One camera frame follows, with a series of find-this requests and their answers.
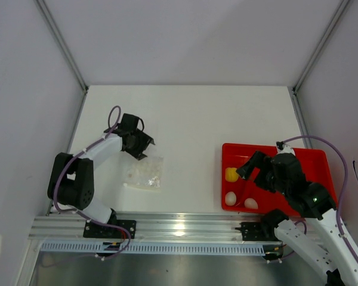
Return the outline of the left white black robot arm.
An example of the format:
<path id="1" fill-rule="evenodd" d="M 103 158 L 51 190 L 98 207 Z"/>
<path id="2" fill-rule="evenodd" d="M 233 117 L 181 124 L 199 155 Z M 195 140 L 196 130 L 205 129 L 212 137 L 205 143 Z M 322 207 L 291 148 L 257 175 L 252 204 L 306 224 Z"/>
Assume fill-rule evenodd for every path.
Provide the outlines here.
<path id="1" fill-rule="evenodd" d="M 95 142 L 77 154 L 59 153 L 54 159 L 47 196 L 59 212 L 77 212 L 96 223 L 104 238 L 118 230 L 116 212 L 95 198 L 94 171 L 111 156 L 124 152 L 136 160 L 147 156 L 144 151 L 154 139 L 144 132 L 144 121 L 132 114 L 123 114 L 113 126 L 105 129 Z"/>

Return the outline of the yellow toy pepper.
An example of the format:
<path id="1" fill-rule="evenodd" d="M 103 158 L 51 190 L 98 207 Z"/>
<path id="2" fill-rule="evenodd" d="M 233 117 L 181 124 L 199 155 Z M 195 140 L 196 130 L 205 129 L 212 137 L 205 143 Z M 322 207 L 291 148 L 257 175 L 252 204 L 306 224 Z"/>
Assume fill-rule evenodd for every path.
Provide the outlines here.
<path id="1" fill-rule="evenodd" d="M 227 167 L 225 169 L 225 180 L 227 182 L 236 182 L 239 179 L 239 175 L 236 172 L 235 167 Z"/>

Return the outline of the clear zip top bag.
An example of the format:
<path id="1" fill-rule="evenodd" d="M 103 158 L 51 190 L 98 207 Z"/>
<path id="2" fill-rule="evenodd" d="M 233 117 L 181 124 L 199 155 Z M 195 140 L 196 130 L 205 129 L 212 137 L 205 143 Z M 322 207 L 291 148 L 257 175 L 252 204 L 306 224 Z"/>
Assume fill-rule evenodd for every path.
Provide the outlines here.
<path id="1" fill-rule="evenodd" d="M 161 188 L 163 157 L 146 157 L 131 163 L 124 171 L 124 186 L 158 191 Z"/>

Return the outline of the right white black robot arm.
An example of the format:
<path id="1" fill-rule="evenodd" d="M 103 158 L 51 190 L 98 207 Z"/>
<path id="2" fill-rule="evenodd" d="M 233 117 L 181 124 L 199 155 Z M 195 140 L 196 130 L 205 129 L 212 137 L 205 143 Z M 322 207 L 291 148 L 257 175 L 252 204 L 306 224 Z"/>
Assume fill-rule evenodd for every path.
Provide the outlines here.
<path id="1" fill-rule="evenodd" d="M 300 161 L 291 152 L 270 157 L 256 151 L 236 172 L 248 180 L 255 169 L 258 173 L 254 184 L 263 190 L 281 193 L 291 208 L 313 227 L 323 245 L 309 239 L 279 209 L 261 218 L 261 235 L 270 241 L 277 238 L 290 246 L 326 285 L 358 285 L 358 246 L 344 226 L 328 190 L 306 179 Z"/>

